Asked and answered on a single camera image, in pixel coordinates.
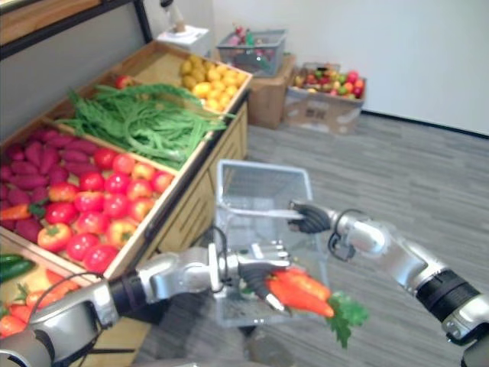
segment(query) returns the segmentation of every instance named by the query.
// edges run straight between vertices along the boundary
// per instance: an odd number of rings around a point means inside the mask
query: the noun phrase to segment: white wire basket
[[[262,252],[283,245],[291,259],[314,277],[327,282],[327,255],[317,235],[290,231],[287,219],[291,200],[311,200],[309,176],[303,169],[247,161],[222,160],[218,164],[215,224],[225,233],[228,250],[247,251],[259,258]],[[222,246],[219,237],[216,243]],[[215,295],[220,325],[256,326],[315,318],[294,312],[288,317],[270,309],[248,294],[244,284],[225,287]]]

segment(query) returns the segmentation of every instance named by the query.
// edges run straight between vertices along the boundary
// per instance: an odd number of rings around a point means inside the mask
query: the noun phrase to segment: floor
[[[354,135],[251,126],[249,158],[304,167],[317,203],[356,207],[396,225],[489,292],[489,141],[437,128],[362,116]],[[304,367],[450,367],[462,349],[439,323],[368,260],[329,262],[329,282],[371,318],[342,350],[323,323],[265,326]],[[138,362],[190,357],[243,360],[243,336],[213,320],[206,295],[176,297],[153,327]]]

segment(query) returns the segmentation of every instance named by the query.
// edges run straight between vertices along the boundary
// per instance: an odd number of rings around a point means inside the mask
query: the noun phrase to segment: purple sweet potato
[[[51,145],[55,148],[64,148],[73,140],[75,140],[75,137],[73,135],[59,134],[58,136],[55,136],[54,138],[46,141],[46,144]]]
[[[35,218],[22,219],[15,223],[15,232],[33,243],[37,243],[37,235],[42,228],[43,226]]]
[[[38,174],[39,170],[34,164],[26,161],[14,161],[10,165],[12,172],[15,174]]]
[[[100,169],[91,163],[75,163],[66,162],[64,167],[75,176],[80,177],[82,174],[87,174],[90,172],[100,172]]]
[[[31,203],[31,196],[23,190],[10,189],[7,200],[12,206]]]
[[[57,184],[58,182],[65,182],[68,180],[70,172],[66,168],[61,166],[54,166],[49,172],[49,185]]]
[[[3,164],[0,167],[0,180],[8,181],[13,175],[14,173],[12,172],[12,169],[7,164]]]
[[[76,151],[74,149],[65,149],[63,153],[61,153],[62,159],[67,162],[78,162],[78,163],[88,163],[90,162],[90,158],[88,155],[83,153],[82,151]]]
[[[32,190],[31,202],[39,203],[41,200],[47,198],[47,188],[46,187],[36,187]]]
[[[14,143],[10,145],[5,151],[7,157],[13,161],[23,161],[24,160],[24,149],[19,143]]]
[[[31,141],[25,148],[24,153],[29,162],[36,167],[40,167],[40,160],[43,154],[43,145],[39,141]]]
[[[77,151],[82,151],[88,155],[93,155],[99,147],[92,143],[91,141],[85,139],[76,139],[70,143],[70,149],[76,149]]]
[[[58,150],[53,147],[45,147],[43,150],[42,159],[40,161],[40,174],[47,174],[50,169],[59,161],[60,155],[58,154]]]
[[[4,183],[0,183],[0,200],[7,199],[8,188]]]
[[[10,179],[11,184],[22,190],[33,190],[36,187],[46,187],[49,179],[40,174],[22,174],[13,176]]]

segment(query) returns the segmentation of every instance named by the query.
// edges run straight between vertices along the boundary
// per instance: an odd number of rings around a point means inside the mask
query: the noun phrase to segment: yellow lemon
[[[215,71],[217,71],[219,74],[223,75],[226,73],[226,71],[228,71],[228,67],[226,65],[218,65],[216,68],[215,68]]]
[[[221,74],[219,74],[215,69],[211,69],[207,72],[207,80],[209,82],[214,82],[221,79]]]
[[[192,93],[199,98],[206,98],[211,91],[211,83],[202,82],[193,87]]]
[[[224,83],[221,80],[214,80],[212,82],[212,89],[220,90],[221,92],[224,92],[224,90],[226,89],[226,86],[224,85]]]

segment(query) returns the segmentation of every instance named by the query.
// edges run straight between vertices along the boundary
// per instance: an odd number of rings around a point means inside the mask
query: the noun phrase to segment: tomato
[[[73,233],[64,223],[50,224],[37,235],[37,244],[51,252],[59,252],[66,248]]]
[[[138,178],[129,184],[127,195],[129,200],[136,200],[138,197],[151,197],[153,190],[149,181]]]
[[[153,180],[151,180],[151,186],[157,193],[163,193],[170,186],[172,180],[173,175],[159,171],[154,175]]]
[[[101,191],[104,190],[105,178],[99,172],[89,172],[79,178],[79,188],[81,191]]]
[[[103,234],[108,227],[108,217],[100,212],[84,212],[75,222],[75,230],[78,233]]]
[[[131,177],[133,179],[144,178],[145,180],[151,181],[155,174],[156,169],[153,166],[147,163],[137,162],[132,170]]]
[[[97,273],[103,273],[110,265],[118,250],[110,245],[97,245],[89,248],[83,258],[85,268]]]
[[[154,200],[147,197],[140,197],[131,203],[129,207],[129,216],[136,222],[142,222],[144,217],[154,206]]]
[[[58,182],[49,186],[47,195],[51,201],[74,201],[79,188],[68,182]]]
[[[121,193],[107,193],[104,199],[104,213],[120,219],[128,215],[129,200]]]
[[[104,194],[99,191],[82,191],[73,202],[80,212],[101,212],[104,209]]]
[[[74,235],[68,242],[66,253],[73,260],[82,261],[86,250],[97,245],[100,245],[99,237],[92,233],[80,233]]]
[[[105,191],[125,194],[131,179],[127,174],[114,173],[105,180]]]
[[[78,210],[73,203],[51,203],[46,206],[44,218],[49,224],[71,224],[76,220]]]
[[[136,228],[134,224],[127,220],[115,220],[110,223],[105,237],[107,237],[109,244],[122,248],[132,237]]]
[[[93,160],[100,169],[111,170],[112,162],[114,161],[116,155],[117,152],[113,151],[112,149],[100,148],[93,154]]]
[[[112,162],[112,169],[120,174],[131,174],[136,161],[129,154],[118,154]]]

